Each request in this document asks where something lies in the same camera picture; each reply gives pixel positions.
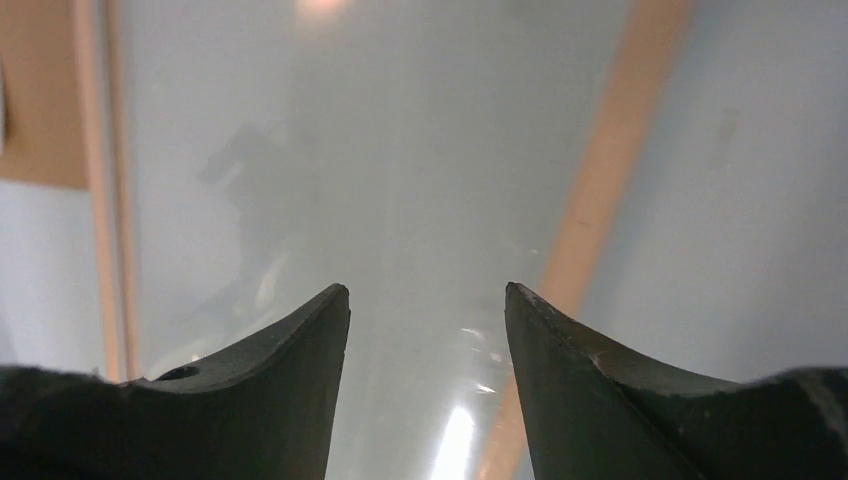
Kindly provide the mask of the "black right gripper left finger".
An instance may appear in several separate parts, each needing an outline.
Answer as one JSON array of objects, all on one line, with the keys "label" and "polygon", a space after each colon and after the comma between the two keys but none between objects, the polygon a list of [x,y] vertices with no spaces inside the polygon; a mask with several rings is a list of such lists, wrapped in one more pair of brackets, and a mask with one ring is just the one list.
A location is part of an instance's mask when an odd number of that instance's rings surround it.
[{"label": "black right gripper left finger", "polygon": [[321,479],[350,325],[333,284],[159,378],[1,369],[5,479]]}]

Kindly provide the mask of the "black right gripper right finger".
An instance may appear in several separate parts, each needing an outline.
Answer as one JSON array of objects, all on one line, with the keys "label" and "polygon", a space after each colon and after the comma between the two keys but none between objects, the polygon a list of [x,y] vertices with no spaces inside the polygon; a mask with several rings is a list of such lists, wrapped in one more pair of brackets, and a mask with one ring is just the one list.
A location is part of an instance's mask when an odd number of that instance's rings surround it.
[{"label": "black right gripper right finger", "polygon": [[734,383],[639,353],[527,287],[505,326],[539,479],[843,479],[847,372]]}]

